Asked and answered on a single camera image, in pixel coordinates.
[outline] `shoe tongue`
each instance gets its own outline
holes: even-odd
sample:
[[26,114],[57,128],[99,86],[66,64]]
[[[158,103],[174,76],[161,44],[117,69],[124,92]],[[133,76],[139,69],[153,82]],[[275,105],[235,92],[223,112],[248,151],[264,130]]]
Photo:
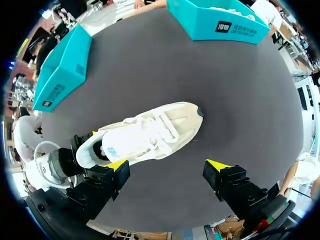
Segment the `shoe tongue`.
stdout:
[[141,127],[130,124],[107,131],[102,138],[102,148],[111,162],[133,159],[147,150],[146,135]]

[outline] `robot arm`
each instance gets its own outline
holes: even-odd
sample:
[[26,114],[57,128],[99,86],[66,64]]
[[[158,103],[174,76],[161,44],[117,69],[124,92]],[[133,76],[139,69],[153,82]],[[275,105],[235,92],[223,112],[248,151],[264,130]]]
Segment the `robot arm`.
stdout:
[[26,203],[50,239],[106,239],[106,235],[86,224],[119,194],[130,176],[127,160],[94,166],[87,177],[66,194],[54,187],[31,193]]
[[244,220],[241,239],[254,232],[279,228],[296,205],[282,195],[272,196],[271,189],[261,189],[246,174],[239,165],[228,166],[209,159],[203,170],[203,177],[220,202],[226,201],[237,217]]

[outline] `cardboard box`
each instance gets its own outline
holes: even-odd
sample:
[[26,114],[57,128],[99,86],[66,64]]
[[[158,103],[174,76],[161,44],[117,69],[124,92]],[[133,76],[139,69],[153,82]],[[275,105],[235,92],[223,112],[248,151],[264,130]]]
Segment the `cardboard box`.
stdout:
[[[211,9],[235,9],[242,15]],[[237,0],[167,0],[169,12],[193,41],[231,40],[259,44],[270,28]],[[253,15],[255,20],[245,16]]]

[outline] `white shirt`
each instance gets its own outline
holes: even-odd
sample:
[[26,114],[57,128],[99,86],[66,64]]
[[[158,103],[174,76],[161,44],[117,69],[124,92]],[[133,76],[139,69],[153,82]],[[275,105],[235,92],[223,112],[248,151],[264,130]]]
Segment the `white shirt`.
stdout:
[[41,123],[41,116],[22,116],[16,121],[13,130],[14,146],[25,163],[34,158],[34,150],[41,142],[42,138],[35,133]]
[[272,24],[280,30],[283,19],[272,3],[267,0],[256,0],[250,8],[265,24],[268,26]]
[[299,185],[310,184],[320,176],[320,162],[317,158],[308,155],[298,160],[298,167],[289,188],[298,188]]

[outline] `person's arm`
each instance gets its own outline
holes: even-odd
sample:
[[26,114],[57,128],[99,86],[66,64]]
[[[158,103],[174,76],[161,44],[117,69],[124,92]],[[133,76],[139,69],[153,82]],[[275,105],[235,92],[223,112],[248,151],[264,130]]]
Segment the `person's arm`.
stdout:
[[285,176],[284,176],[284,180],[281,186],[281,189],[279,191],[279,194],[281,195],[285,195],[285,192],[290,184],[290,182],[292,181],[292,179],[294,178],[296,171],[298,168],[298,162],[296,161],[290,168],[289,170],[286,172]]
[[273,21],[269,25],[269,27],[270,27],[270,31],[268,33],[269,37],[271,37],[273,34],[275,34],[276,31],[280,31],[280,27],[281,27],[282,21],[283,21],[283,19],[282,19],[280,13],[278,12],[278,10],[275,9],[275,14],[274,14]]
[[167,6],[166,0],[158,0],[158,1],[155,1],[151,4],[149,4],[149,5],[138,8],[137,10],[133,11],[132,13],[124,16],[122,19],[127,19],[127,18],[134,16],[134,15],[142,14],[142,13],[145,13],[145,12],[153,10],[153,9],[164,8],[166,6]]
[[316,200],[319,187],[320,187],[320,176],[313,182],[313,186],[311,187],[310,196],[313,200]]
[[273,24],[271,24],[270,26],[270,31],[268,32],[268,37],[271,37],[273,34],[275,34],[276,33],[276,31],[277,31],[277,28],[276,28],[276,26],[275,25],[273,25]]

